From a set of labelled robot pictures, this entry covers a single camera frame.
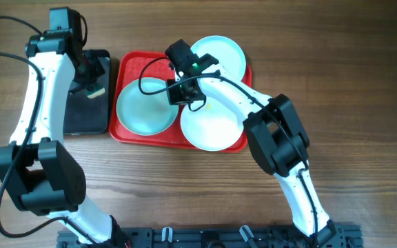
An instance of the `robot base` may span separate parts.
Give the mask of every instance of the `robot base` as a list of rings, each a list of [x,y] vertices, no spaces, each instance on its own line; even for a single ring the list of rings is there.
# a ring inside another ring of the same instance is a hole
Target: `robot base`
[[[363,239],[358,225],[334,224],[336,235],[323,248],[363,248]],[[309,243],[293,225],[277,225],[268,228],[252,228],[258,248],[306,248]],[[171,229],[122,228],[130,239],[123,247],[129,248],[249,248],[238,229]],[[57,248],[83,248],[76,235],[60,231]]]

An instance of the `red tray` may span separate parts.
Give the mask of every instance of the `red tray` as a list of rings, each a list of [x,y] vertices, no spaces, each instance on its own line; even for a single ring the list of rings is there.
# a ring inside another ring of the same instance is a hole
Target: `red tray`
[[[139,78],[139,75],[143,67],[148,64],[151,60],[165,56],[162,52],[144,52],[134,51],[126,54],[121,62],[119,69],[119,76],[117,78],[116,93],[114,94],[113,108],[111,112],[111,120],[109,131],[111,137],[117,141],[124,143],[144,144],[144,145],[158,145],[164,147],[175,147],[175,148],[186,148],[186,149],[198,149],[193,146],[183,135],[180,127],[180,115],[183,110],[183,106],[179,108],[179,113],[174,123],[165,131],[160,134],[151,136],[140,136],[133,134],[126,130],[124,126],[119,122],[116,115],[116,102],[117,97],[121,93],[122,89]],[[143,75],[144,77],[154,77],[162,80],[173,79],[174,73],[168,67],[169,61],[162,60],[152,64]],[[248,86],[252,86],[252,71],[250,66],[246,67],[245,76],[242,79]],[[247,145],[246,134],[243,132],[241,137],[233,146],[224,149],[222,152],[239,152]]]

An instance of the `white plate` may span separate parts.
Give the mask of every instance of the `white plate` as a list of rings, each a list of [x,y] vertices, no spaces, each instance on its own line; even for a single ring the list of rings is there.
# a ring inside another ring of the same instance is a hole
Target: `white plate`
[[[210,54],[234,78],[241,81],[246,71],[246,57],[235,41],[218,35],[205,37],[191,47],[191,51],[199,57]]]
[[[165,131],[177,117],[179,107],[170,105],[166,92],[147,96],[140,92],[139,80],[127,85],[119,94],[116,114],[129,131],[149,136]],[[142,90],[153,92],[166,87],[163,80],[143,78]]]
[[[193,102],[191,109],[202,104],[202,101]],[[243,124],[237,121],[236,115],[212,97],[208,97],[206,105],[196,112],[186,106],[180,126],[193,146],[211,152],[231,147],[243,133]]]

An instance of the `wire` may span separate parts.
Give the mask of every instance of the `wire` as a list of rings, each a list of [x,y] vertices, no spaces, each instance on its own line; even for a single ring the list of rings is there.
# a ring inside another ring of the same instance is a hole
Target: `wire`
[[[173,85],[171,85],[171,86],[165,87],[165,88],[163,88],[162,90],[157,90],[157,91],[155,91],[155,92],[144,92],[144,91],[142,90],[142,76],[143,76],[143,73],[147,70],[147,68],[148,68],[150,65],[152,65],[153,63],[156,63],[157,61],[164,60],[164,59],[169,60],[167,57],[160,57],[160,58],[157,58],[157,59],[153,59],[153,60],[151,60],[148,64],[146,64],[145,67],[142,69],[142,71],[141,71],[141,73],[140,73],[140,75],[139,75],[139,82],[138,82],[138,84],[137,84],[137,85],[139,86],[139,90],[142,92],[142,94],[147,95],[147,96],[153,95],[153,94],[158,94],[158,93],[164,92],[164,91],[166,91],[166,90],[169,90],[169,89],[171,89],[171,88],[173,88],[173,87],[176,87],[176,86],[178,85],[177,83],[175,83],[175,84],[173,84]]]
[[[32,28],[34,31],[36,31],[39,34],[41,34],[41,31],[39,31],[33,25],[27,23],[26,21],[22,21],[22,20],[20,20],[18,18],[0,16],[0,19],[9,19],[9,20],[17,21],[19,23],[27,25],[28,27]],[[1,203],[2,203],[2,198],[3,198],[3,195],[4,195],[4,191],[5,191],[6,187],[7,187],[8,181],[10,180],[10,177],[11,177],[11,175],[13,173],[13,170],[18,165],[19,160],[21,159],[21,157],[23,155],[23,151],[26,148],[26,145],[27,145],[28,141],[30,140],[30,137],[31,137],[31,135],[32,135],[32,133],[34,131],[34,124],[35,124],[35,121],[36,121],[36,118],[37,118],[37,115],[38,115],[39,104],[41,102],[41,95],[42,95],[42,88],[43,88],[43,76],[42,76],[42,73],[41,73],[40,69],[33,62],[29,61],[28,59],[25,59],[25,58],[23,58],[21,56],[17,56],[17,55],[14,55],[14,54],[8,54],[8,53],[5,53],[5,52],[0,52],[0,56],[8,57],[8,58],[11,58],[11,59],[16,59],[18,61],[22,61],[24,63],[27,63],[36,72],[37,81],[38,81],[37,95],[36,95],[36,99],[34,101],[32,116],[30,118],[30,122],[28,123],[28,127],[27,127],[27,130],[26,130],[26,136],[24,137],[24,140],[23,140],[21,146],[19,147],[16,155],[14,156],[12,164],[9,166],[9,168],[7,170],[7,174],[4,176],[4,179],[3,179],[1,187],[0,187],[0,233],[3,234],[4,236],[8,237],[8,238],[23,238],[23,237],[29,236],[30,234],[33,234],[33,233],[39,231],[40,229],[44,228],[45,226],[49,225],[50,223],[53,223],[53,222],[58,221],[58,220],[62,220],[65,224],[69,224],[69,226],[71,226],[74,230],[76,230],[82,236],[87,238],[91,243],[96,244],[96,242],[91,237],[89,237],[88,234],[84,233],[80,228],[78,228],[74,223],[69,221],[68,218],[66,218],[66,217],[51,218],[51,219],[45,221],[44,223],[40,224],[39,226],[31,229],[30,231],[24,232],[22,234],[11,234],[11,233],[9,233],[8,231],[6,231],[4,229],[4,227],[3,227],[2,223],[1,223]]]
[[[85,20],[85,17],[81,14],[81,19],[83,21],[83,25],[85,26],[85,34],[82,40],[82,47],[86,45],[87,43],[87,36],[88,36],[88,26],[87,26],[87,20]]]
[[[202,104],[200,107],[196,108],[195,110],[192,110],[192,109],[191,109],[192,101],[188,101],[188,102],[187,102],[187,108],[189,108],[191,112],[197,112],[197,111],[199,111],[203,106],[206,105],[206,95],[204,95],[204,97],[205,97],[205,98],[203,99],[203,104]]]
[[[22,24],[28,26],[29,28],[33,29],[38,34],[42,34],[42,32],[39,29],[37,29],[36,27],[34,27],[32,24],[28,23],[27,21],[18,19],[16,17],[0,16],[0,19],[8,19],[8,20],[12,20],[12,21],[17,21],[17,22],[22,23]]]
[[[299,171],[298,171],[298,178],[300,179],[301,184],[303,185],[304,191],[307,194],[307,197],[309,198],[310,205],[312,207],[312,212],[313,212],[313,215],[314,215],[314,225],[315,225],[315,231],[314,231],[314,234],[313,234],[312,246],[313,247],[317,247],[316,242],[317,242],[317,236],[318,236],[318,213],[316,212],[316,207],[315,207],[315,204],[314,204],[314,200],[312,199],[312,196],[310,195],[310,192],[309,192],[309,190],[307,188],[307,185],[306,185],[306,183],[304,181],[304,178],[303,178],[303,172],[306,172],[309,169],[309,165],[307,164],[307,161],[303,158],[303,155],[301,154],[299,148],[296,146],[295,142],[289,137],[289,135],[285,131],[285,128],[280,124],[280,122],[276,119],[276,117],[269,110],[266,109],[266,107],[263,104],[261,104],[255,97],[253,97],[248,92],[246,92],[238,84],[234,83],[233,81],[231,81],[231,80],[229,80],[229,79],[227,79],[227,78],[225,78],[223,76],[217,76],[215,74],[202,74],[202,75],[198,75],[198,76],[191,76],[188,79],[184,79],[182,81],[178,81],[178,82],[176,82],[176,83],[174,83],[174,84],[172,84],[172,85],[170,85],[168,87],[165,87],[162,90],[157,90],[155,92],[146,92],[144,94],[158,94],[158,93],[164,92],[166,90],[169,90],[170,88],[176,87],[176,86],[178,86],[178,85],[180,85],[180,84],[182,84],[184,82],[195,80],[195,79],[202,79],[202,78],[219,79],[219,80],[225,81],[225,82],[229,83],[230,85],[234,86],[235,88],[237,88],[237,90],[239,90],[245,96],[247,96],[249,100],[251,100],[253,103],[257,104],[264,111],[264,113],[266,113],[266,115],[268,115],[271,118],[271,120],[273,122],[275,122],[275,124],[278,126],[278,128],[284,133],[285,138],[289,141],[289,143],[292,146],[292,148],[294,149],[296,155],[301,160],[301,162],[303,162],[303,164],[304,164],[304,169],[299,169]]]

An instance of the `wooden table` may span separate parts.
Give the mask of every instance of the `wooden table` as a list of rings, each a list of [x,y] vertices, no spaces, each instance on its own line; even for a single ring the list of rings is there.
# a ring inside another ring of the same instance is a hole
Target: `wooden table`
[[[69,5],[88,21],[87,48],[118,59],[132,50],[164,51],[180,38],[235,40],[254,88],[293,100],[331,218],[362,225],[366,247],[397,247],[397,1],[32,2],[0,0],[0,14],[45,30],[48,9]],[[32,34],[0,21],[0,51],[22,55]],[[25,64],[0,57],[0,146],[17,124],[26,82]],[[121,144],[109,134],[66,138],[65,145],[85,170],[88,196],[122,227],[292,222],[278,182],[248,147],[238,154],[168,149]],[[8,230],[45,220],[5,199]],[[54,247],[60,229],[53,224],[21,240],[0,235],[0,247]]]

